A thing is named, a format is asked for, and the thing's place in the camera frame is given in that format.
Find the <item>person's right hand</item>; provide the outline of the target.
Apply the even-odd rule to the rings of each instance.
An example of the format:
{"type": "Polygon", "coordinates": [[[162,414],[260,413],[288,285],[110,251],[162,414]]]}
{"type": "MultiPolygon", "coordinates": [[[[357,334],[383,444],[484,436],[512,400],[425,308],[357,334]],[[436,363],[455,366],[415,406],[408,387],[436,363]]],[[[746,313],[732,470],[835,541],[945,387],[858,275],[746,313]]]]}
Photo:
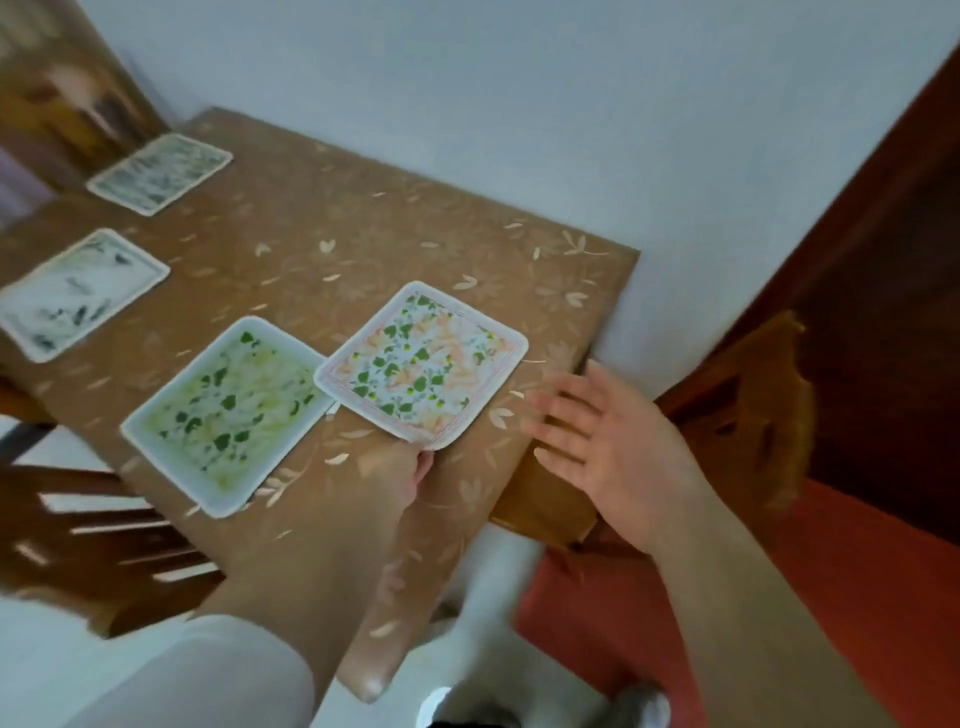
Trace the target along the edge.
{"type": "Polygon", "coordinates": [[[594,490],[583,491],[613,530],[641,552],[656,555],[676,530],[692,523],[710,486],[680,431],[632,384],[613,411],[600,411],[596,429],[574,429],[545,418],[528,395],[563,395],[586,404],[584,374],[552,371],[525,395],[536,412],[521,420],[537,448],[588,464],[594,490]]]}

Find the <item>person's left hand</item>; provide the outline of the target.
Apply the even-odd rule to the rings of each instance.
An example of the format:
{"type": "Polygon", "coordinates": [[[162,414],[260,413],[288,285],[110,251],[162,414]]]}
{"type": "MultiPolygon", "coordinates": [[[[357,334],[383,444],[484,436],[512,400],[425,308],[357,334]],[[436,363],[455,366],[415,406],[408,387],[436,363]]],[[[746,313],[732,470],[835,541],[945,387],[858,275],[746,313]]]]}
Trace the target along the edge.
{"type": "Polygon", "coordinates": [[[417,444],[400,441],[366,452],[357,460],[362,523],[387,541],[414,504],[409,501],[409,480],[420,451],[423,449],[417,444]]]}

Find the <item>orange green floral placemat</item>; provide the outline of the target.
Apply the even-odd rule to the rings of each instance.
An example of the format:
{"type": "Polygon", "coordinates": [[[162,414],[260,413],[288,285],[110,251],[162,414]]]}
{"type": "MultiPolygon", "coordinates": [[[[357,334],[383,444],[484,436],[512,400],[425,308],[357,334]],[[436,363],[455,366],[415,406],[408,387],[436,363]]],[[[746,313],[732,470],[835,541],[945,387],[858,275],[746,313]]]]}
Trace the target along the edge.
{"type": "Polygon", "coordinates": [[[519,331],[411,281],[318,366],[314,383],[376,428],[436,452],[474,422],[528,350],[519,331]]]}

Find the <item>person's right forearm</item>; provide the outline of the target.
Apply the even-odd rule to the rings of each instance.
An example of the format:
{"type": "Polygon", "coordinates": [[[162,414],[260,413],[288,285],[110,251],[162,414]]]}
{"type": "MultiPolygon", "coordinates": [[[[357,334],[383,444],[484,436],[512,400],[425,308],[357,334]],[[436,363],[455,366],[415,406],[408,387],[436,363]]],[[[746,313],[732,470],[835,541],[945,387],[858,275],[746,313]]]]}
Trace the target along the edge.
{"type": "Polygon", "coordinates": [[[710,728],[900,728],[706,483],[649,546],[710,728]]]}

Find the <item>person's left forearm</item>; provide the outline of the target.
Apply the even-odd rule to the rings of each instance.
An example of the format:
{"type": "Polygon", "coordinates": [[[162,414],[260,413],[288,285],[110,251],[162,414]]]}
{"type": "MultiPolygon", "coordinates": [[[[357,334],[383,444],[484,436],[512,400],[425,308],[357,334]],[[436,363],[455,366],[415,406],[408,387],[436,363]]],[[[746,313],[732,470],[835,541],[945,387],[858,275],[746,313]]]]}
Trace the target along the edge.
{"type": "Polygon", "coordinates": [[[204,601],[195,618],[229,616],[264,628],[309,667],[326,696],[378,590],[404,507],[376,498],[330,525],[300,525],[263,547],[204,601]]]}

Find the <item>wooden table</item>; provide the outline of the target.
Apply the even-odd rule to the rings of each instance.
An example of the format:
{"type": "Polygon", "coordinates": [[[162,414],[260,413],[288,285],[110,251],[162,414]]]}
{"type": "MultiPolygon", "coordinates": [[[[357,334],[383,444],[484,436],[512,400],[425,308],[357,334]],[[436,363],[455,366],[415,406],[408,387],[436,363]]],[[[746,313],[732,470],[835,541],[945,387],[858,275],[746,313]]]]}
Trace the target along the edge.
{"type": "Polygon", "coordinates": [[[580,490],[546,470],[531,443],[494,505],[488,521],[549,548],[579,549],[599,522],[580,490]]]}

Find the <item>green leaf print placemat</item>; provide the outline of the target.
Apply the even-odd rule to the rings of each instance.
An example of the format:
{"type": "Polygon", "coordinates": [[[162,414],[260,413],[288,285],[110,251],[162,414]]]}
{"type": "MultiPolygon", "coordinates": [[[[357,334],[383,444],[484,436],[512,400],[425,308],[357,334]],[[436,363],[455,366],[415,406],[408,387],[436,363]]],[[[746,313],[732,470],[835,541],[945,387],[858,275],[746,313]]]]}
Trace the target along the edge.
{"type": "Polygon", "coordinates": [[[234,516],[333,405],[314,382],[326,361],[275,324],[242,317],[120,431],[206,516],[234,516]]]}

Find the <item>brown leaf pattern tablecloth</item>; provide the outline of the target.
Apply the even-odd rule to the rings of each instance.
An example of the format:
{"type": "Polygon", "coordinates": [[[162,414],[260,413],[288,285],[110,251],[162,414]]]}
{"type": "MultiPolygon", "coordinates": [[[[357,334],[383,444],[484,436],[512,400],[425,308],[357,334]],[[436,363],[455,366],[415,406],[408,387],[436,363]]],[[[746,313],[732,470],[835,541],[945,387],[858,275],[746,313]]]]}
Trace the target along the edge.
{"type": "Polygon", "coordinates": [[[251,315],[331,356],[402,286],[433,286],[520,332],[527,353],[403,516],[382,591],[346,652],[340,683],[376,701],[426,630],[459,560],[530,440],[518,393],[588,354],[640,258],[636,249],[323,144],[210,109],[186,134],[233,161],[160,213],[71,193],[0,236],[0,288],[91,231],[111,228],[166,262],[149,295],[48,363],[0,332],[0,373],[76,433],[232,576],[312,506],[333,523],[336,486],[383,432],[342,407],[271,474],[287,484],[236,516],[188,516],[186,495],[120,433],[122,422],[230,324],[251,315]]]}

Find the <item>white shoe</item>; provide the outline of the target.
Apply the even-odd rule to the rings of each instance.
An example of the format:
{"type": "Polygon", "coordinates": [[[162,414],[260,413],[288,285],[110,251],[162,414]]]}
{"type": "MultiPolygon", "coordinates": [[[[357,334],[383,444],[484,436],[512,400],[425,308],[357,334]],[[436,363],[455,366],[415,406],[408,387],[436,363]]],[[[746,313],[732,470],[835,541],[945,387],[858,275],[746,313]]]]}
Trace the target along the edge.
{"type": "Polygon", "coordinates": [[[654,683],[623,689],[590,728],[669,728],[672,710],[664,690],[654,683]]]}

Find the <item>dark brown wooden door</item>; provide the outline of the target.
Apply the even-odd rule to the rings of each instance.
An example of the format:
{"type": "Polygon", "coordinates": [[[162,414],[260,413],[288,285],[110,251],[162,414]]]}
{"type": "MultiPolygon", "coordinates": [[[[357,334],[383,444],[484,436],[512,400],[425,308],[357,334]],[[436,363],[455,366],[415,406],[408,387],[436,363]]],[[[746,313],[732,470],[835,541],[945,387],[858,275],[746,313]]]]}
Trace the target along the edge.
{"type": "Polygon", "coordinates": [[[798,495],[960,544],[960,42],[702,364],[783,311],[815,401],[798,495]]]}

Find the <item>wooden slatted chair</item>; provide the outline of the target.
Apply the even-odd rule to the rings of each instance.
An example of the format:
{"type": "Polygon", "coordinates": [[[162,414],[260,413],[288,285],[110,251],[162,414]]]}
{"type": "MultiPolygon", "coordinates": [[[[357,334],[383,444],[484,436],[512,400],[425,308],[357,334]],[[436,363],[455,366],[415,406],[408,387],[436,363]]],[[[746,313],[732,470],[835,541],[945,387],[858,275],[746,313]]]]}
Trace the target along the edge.
{"type": "Polygon", "coordinates": [[[54,496],[130,495],[116,475],[16,465],[56,422],[0,375],[0,597],[72,612],[103,639],[192,611],[224,577],[150,505],[56,512],[54,496]]]}

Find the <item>pale grey print placemat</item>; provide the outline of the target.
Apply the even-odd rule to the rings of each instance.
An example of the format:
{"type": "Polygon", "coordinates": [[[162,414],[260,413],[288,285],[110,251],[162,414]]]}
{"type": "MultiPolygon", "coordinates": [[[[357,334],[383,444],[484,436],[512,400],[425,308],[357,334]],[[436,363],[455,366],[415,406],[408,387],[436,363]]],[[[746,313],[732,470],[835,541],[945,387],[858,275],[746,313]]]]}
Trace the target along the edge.
{"type": "Polygon", "coordinates": [[[48,363],[163,283],[170,266],[102,227],[0,290],[0,331],[48,363]]]}

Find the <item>dark grey print placemat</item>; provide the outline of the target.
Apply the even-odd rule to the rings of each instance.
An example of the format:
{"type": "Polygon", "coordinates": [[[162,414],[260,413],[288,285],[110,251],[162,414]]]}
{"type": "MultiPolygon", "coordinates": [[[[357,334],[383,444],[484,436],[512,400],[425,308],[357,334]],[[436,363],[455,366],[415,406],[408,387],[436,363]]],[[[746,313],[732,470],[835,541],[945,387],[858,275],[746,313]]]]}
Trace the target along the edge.
{"type": "Polygon", "coordinates": [[[90,177],[91,194],[153,217],[234,161],[231,151],[169,132],[90,177]]]}

